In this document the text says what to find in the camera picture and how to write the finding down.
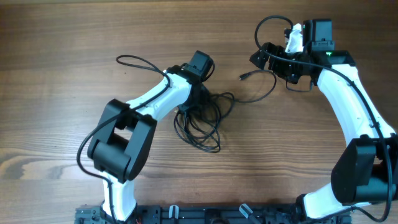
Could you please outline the black USB cable dark plug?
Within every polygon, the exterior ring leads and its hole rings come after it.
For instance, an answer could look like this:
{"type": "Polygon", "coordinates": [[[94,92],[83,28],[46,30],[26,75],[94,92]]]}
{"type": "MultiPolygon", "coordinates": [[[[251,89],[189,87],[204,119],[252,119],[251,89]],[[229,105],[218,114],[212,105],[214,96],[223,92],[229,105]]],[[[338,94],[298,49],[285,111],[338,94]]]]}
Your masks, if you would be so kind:
{"type": "Polygon", "coordinates": [[[173,121],[177,136],[203,152],[221,151],[221,122],[232,112],[235,97],[231,92],[205,94],[195,106],[179,108],[173,121]]]}

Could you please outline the black USB cable white plug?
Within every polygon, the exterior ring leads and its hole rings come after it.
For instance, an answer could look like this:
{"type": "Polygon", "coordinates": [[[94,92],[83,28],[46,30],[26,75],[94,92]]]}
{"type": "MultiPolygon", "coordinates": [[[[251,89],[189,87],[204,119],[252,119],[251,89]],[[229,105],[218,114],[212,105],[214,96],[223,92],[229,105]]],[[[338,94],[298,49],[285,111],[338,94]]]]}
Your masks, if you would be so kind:
{"type": "Polygon", "coordinates": [[[235,92],[225,91],[223,93],[213,94],[212,97],[215,99],[230,100],[232,103],[256,103],[263,100],[274,91],[277,84],[277,77],[276,74],[270,70],[252,70],[240,75],[239,81],[243,82],[243,89],[237,89],[235,92]],[[256,75],[268,76],[271,83],[265,84],[266,78],[262,80],[260,78],[255,78],[250,81],[250,79],[256,75]]]}

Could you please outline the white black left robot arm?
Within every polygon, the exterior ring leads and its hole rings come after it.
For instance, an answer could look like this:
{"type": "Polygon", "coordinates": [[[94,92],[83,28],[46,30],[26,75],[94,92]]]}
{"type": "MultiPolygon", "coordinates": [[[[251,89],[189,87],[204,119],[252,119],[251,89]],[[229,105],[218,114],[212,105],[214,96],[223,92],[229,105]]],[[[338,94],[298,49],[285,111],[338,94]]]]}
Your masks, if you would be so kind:
{"type": "Polygon", "coordinates": [[[209,98],[203,83],[214,61],[196,51],[188,63],[161,70],[146,61],[142,69],[161,74],[162,81],[134,100],[109,101],[97,127],[81,144],[98,170],[95,176],[103,180],[100,209],[110,223],[126,223],[134,214],[134,179],[149,157],[157,123],[174,108],[183,113],[203,108],[209,98]]]}

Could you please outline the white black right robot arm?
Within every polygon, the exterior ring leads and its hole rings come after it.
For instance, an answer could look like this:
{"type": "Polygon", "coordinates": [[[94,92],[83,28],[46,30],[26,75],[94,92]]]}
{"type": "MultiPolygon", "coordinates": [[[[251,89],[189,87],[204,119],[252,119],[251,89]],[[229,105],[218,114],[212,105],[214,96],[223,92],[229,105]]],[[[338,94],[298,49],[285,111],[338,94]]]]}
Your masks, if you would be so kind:
{"type": "Polygon", "coordinates": [[[310,19],[284,31],[285,45],[257,45],[250,61],[287,83],[303,76],[319,88],[343,131],[346,149],[334,166],[330,182],[298,197],[292,220],[302,223],[340,222],[368,205],[385,205],[386,220],[397,200],[397,133],[377,111],[362,86],[352,56],[336,50],[330,19],[310,19]]]}

